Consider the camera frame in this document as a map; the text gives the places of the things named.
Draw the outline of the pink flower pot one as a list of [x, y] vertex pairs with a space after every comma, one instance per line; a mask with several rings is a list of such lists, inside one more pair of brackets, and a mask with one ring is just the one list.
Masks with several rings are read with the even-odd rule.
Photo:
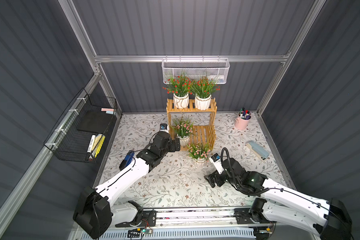
[[181, 147], [185, 147], [190, 142], [190, 136], [193, 134], [193, 122], [188, 117], [175, 117], [173, 119], [172, 129], [180, 140]]

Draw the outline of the pink flower pot two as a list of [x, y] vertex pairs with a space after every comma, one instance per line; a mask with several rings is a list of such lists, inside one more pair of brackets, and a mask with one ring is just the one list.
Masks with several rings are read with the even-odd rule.
[[188, 144], [189, 156], [194, 160], [196, 167], [203, 167], [205, 165], [210, 151], [211, 148], [208, 143]]

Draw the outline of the red flower pot two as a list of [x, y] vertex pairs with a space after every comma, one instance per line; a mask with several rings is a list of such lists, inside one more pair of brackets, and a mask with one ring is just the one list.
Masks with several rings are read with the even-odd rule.
[[166, 77], [166, 87], [163, 87], [168, 94], [173, 94], [174, 106], [178, 109], [185, 109], [189, 105], [189, 94], [191, 91], [190, 78], [185, 74], [181, 73], [178, 76]]

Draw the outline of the red flower pot one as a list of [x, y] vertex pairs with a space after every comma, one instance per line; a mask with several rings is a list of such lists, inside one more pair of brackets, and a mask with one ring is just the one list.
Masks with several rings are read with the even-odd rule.
[[196, 109], [207, 110], [211, 105], [212, 94], [219, 89], [215, 78], [210, 79], [203, 76], [199, 80], [192, 80], [189, 92], [195, 96]]

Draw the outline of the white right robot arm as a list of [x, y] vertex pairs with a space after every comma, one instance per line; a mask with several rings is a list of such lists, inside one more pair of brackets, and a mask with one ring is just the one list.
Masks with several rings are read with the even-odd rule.
[[210, 157], [216, 170], [205, 176], [211, 187], [229, 183], [246, 196], [254, 196], [249, 213], [256, 223], [281, 222], [305, 230], [322, 240], [351, 240], [352, 219], [338, 199], [314, 198], [282, 186], [254, 171], [246, 171], [235, 159]]

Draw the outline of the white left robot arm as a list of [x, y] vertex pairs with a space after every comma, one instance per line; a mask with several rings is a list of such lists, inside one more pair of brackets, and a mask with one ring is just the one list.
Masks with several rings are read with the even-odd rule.
[[180, 141], [173, 140], [169, 133], [159, 131], [149, 148], [140, 151], [136, 157], [127, 156], [121, 164], [120, 172], [96, 188], [85, 187], [80, 193], [73, 219], [96, 240], [111, 225], [142, 221], [143, 208], [134, 201], [115, 205], [118, 198], [137, 180], [148, 174], [161, 163], [168, 152], [181, 149]]

